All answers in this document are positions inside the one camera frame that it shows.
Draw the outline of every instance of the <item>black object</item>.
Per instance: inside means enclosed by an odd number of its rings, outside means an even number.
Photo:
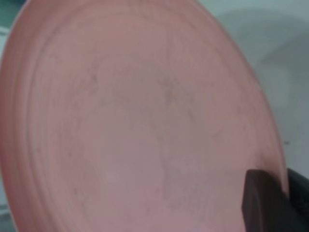
[[[296,181],[291,171],[292,195],[296,196],[304,182]],[[300,206],[302,201],[292,202]],[[309,232],[305,217],[297,211],[281,191],[279,182],[271,174],[261,170],[249,170],[246,174],[242,212],[247,232]]]

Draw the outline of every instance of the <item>pink plate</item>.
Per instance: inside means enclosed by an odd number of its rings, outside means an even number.
[[[248,169],[286,167],[267,101],[193,0],[33,0],[0,71],[19,232],[243,232]]]

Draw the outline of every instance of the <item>white surface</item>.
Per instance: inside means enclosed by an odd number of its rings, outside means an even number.
[[[257,73],[288,167],[309,177],[309,1],[201,0]]]

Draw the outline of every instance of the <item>dark stain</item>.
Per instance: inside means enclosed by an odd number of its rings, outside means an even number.
[[[165,103],[166,105],[171,105],[173,101],[173,91],[171,89],[167,89],[165,91]]]
[[[75,196],[78,195],[78,190],[77,190],[77,188],[73,188],[73,192],[74,192],[74,195],[75,195]]]
[[[94,84],[97,84],[97,83],[98,83],[98,77],[97,77],[96,74],[93,74],[93,75],[92,75],[92,81],[93,81]]]
[[[189,119],[192,123],[195,123],[196,122],[196,119],[192,113],[192,111],[190,109],[188,109],[188,116],[189,116]]]

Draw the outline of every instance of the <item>plate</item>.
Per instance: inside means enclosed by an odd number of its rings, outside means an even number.
[[[248,169],[288,190],[257,79],[195,1],[28,2],[0,108],[20,232],[241,232]]]

